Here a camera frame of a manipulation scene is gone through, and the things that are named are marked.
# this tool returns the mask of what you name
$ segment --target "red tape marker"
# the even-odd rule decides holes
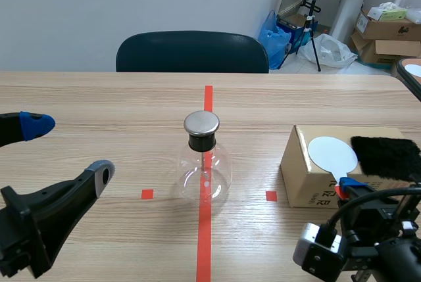
[[[142,200],[152,200],[153,199],[153,189],[144,189],[142,190]]]
[[[213,87],[205,86],[205,111],[213,111]],[[205,153],[205,169],[212,180],[212,154]],[[211,282],[212,276],[212,183],[205,186],[206,178],[200,178],[199,230],[197,234],[196,282]]]
[[[276,191],[266,191],[266,201],[278,201]]]

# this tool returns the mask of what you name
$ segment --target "black brush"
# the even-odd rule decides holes
[[[421,182],[421,150],[410,139],[354,136],[351,145],[364,174]]]

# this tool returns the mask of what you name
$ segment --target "glass jar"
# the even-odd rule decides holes
[[[178,158],[180,192],[193,200],[225,200],[232,182],[231,158],[216,142],[219,118],[209,111],[193,112],[184,120],[189,143]]]

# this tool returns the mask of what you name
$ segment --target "black office chair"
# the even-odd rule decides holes
[[[269,73],[268,55],[252,37],[206,31],[137,34],[120,46],[117,72]]]

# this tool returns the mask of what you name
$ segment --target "metal lid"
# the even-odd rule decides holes
[[[219,118],[209,111],[196,111],[184,120],[184,129],[196,137],[205,137],[214,134],[219,128]]]

